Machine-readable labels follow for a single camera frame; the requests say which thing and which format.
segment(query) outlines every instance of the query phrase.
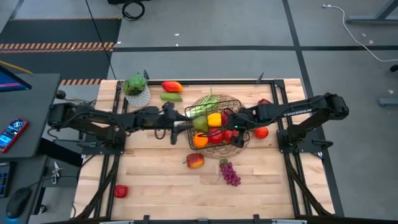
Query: computer mouse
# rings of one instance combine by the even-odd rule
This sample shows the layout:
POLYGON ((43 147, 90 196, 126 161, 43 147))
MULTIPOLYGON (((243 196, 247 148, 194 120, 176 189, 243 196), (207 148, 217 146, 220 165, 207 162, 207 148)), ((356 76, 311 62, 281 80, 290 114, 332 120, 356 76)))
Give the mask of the computer mouse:
POLYGON ((28 187, 18 189, 10 198, 6 208, 8 218, 18 218, 25 210, 32 191, 28 187))

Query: concrete floor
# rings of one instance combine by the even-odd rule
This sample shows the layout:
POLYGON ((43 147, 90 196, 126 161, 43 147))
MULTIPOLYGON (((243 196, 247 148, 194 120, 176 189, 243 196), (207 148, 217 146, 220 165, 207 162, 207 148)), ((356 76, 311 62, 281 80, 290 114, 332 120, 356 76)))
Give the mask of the concrete floor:
MULTIPOLYGON (((288 0, 301 46, 352 46, 341 25, 346 15, 372 15, 388 0, 288 0)), ((17 0, 0 2, 0 14, 11 15, 17 0)), ((105 0, 89 0, 95 17, 120 16, 105 0)), ((173 47, 209 45, 293 46, 280 0, 153 0, 144 2, 146 14, 136 22, 123 20, 118 47, 173 47)), ((24 0, 17 18, 89 17, 82 0, 24 0)), ((5 24, 7 16, 0 16, 5 24)), ((349 25, 363 43, 398 45, 396 26, 349 25)), ((398 58, 398 51, 375 51, 382 59, 398 58)), ((305 51, 304 62, 314 94, 326 91, 343 96, 351 110, 344 121, 323 125, 336 182, 347 217, 398 220, 398 110, 380 108, 380 97, 398 97, 398 73, 393 63, 381 63, 365 51, 305 51)), ((114 52, 111 63, 117 78, 146 69, 151 78, 302 78, 294 51, 225 50, 190 52, 114 52)), ((64 86, 70 96, 96 98, 98 87, 64 86)), ((76 138, 66 131, 65 138, 76 138)), ((66 220, 73 190, 56 190, 59 203, 45 195, 48 213, 30 223, 66 220)))

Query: red grapes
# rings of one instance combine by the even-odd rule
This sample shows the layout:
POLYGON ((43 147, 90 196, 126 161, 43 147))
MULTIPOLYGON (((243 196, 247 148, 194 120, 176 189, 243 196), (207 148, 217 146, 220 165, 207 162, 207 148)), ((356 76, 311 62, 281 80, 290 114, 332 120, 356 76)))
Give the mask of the red grapes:
POLYGON ((232 162, 220 164, 221 172, 226 180, 226 184, 237 187, 241 184, 241 178, 236 175, 232 162))

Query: cucumber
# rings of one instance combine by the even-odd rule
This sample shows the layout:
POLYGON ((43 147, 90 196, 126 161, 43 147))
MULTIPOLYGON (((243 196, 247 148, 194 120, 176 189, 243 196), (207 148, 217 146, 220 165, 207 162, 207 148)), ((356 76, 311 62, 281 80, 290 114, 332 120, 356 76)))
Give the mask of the cucumber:
POLYGON ((176 93, 163 93, 161 94, 160 99, 170 102, 182 102, 181 96, 176 93))

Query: monitor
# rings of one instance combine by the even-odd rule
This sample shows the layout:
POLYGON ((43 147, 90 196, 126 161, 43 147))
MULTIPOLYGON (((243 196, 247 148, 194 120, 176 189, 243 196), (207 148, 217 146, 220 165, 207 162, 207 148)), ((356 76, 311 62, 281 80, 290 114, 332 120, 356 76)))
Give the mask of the monitor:
POLYGON ((30 90, 32 88, 24 80, 0 65, 0 92, 30 90))

